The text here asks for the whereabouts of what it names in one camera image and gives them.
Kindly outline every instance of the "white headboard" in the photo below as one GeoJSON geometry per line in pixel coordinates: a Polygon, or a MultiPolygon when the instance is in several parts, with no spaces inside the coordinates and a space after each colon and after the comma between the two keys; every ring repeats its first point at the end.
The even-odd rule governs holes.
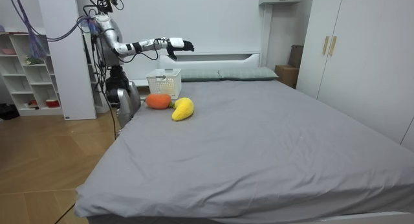
{"type": "Polygon", "coordinates": [[[204,69],[259,67],[259,53],[245,54],[177,54],[174,61],[168,56],[160,56],[159,69],[204,69]]]}

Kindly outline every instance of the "humanoid robot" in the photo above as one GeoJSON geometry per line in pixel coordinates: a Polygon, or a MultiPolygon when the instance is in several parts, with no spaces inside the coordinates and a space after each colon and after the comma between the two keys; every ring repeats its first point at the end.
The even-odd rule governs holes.
{"type": "Polygon", "coordinates": [[[91,0],[93,5],[84,6],[96,7],[97,13],[91,16],[92,21],[89,28],[92,34],[93,50],[97,50],[104,60],[102,66],[110,68],[110,77],[106,79],[105,95],[112,104],[118,104],[116,112],[118,121],[123,128],[138,111],[141,102],[138,90],[132,81],[129,81],[123,72],[123,59],[127,56],[136,56],[145,51],[166,49],[168,55],[173,60],[177,57],[174,51],[190,50],[194,51],[191,42],[182,38],[154,38],[143,39],[135,43],[122,43],[122,34],[111,19],[108,13],[113,11],[113,7],[118,5],[118,0],[91,0]]]}

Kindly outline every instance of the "white wardrobe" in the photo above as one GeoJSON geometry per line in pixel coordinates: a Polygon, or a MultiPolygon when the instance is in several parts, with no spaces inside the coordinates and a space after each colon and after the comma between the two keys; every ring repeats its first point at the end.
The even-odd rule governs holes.
{"type": "Polygon", "coordinates": [[[296,88],[412,150],[413,1],[313,0],[296,88]]]}

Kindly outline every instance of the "white basket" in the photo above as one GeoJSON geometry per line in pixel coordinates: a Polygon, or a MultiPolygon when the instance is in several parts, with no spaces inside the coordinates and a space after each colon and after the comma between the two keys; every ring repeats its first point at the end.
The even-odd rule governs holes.
{"type": "Polygon", "coordinates": [[[181,69],[155,69],[147,75],[151,94],[168,94],[178,99],[181,92],[181,69]]]}

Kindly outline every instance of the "gold door handle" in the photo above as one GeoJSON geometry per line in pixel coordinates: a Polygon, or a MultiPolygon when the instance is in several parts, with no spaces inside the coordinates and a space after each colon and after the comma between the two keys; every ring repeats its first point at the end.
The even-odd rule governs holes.
{"type": "Polygon", "coordinates": [[[322,55],[326,54],[326,48],[328,47],[329,36],[325,37],[325,44],[323,45],[322,55]]]}
{"type": "Polygon", "coordinates": [[[334,54],[335,43],[336,43],[336,36],[334,36],[334,38],[332,39],[332,44],[331,44],[331,49],[329,51],[329,56],[332,56],[334,54]]]}

